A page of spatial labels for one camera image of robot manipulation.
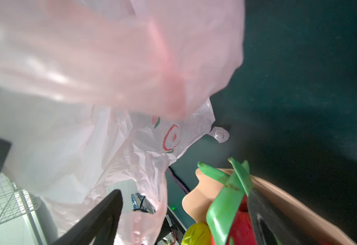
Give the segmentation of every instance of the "pink plastic bag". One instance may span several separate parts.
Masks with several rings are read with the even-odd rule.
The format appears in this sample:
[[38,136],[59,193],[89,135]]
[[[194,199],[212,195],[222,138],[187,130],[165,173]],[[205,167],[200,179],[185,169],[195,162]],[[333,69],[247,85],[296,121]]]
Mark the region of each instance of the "pink plastic bag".
[[0,0],[0,86],[178,119],[243,60],[242,0]]
[[209,100],[186,120],[171,121],[0,88],[0,138],[12,143],[3,173],[43,198],[60,235],[107,195],[108,186],[132,179],[156,213],[123,212],[115,244],[151,245],[166,214],[166,169],[214,120]]

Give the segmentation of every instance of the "metal wire basket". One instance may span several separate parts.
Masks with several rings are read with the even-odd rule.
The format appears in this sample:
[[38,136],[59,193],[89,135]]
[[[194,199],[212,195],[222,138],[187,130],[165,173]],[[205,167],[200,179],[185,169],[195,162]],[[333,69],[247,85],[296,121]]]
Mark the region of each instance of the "metal wire basket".
[[39,208],[41,199],[0,173],[0,224]]

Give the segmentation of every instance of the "purple cable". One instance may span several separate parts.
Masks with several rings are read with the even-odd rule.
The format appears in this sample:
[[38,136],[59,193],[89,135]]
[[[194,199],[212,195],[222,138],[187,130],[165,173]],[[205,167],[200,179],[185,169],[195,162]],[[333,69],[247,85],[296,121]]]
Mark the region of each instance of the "purple cable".
[[188,194],[191,190],[187,187],[187,185],[175,174],[174,170],[169,166],[169,169],[167,169],[170,174],[172,175],[173,179],[176,181],[178,186],[185,192],[185,194]]

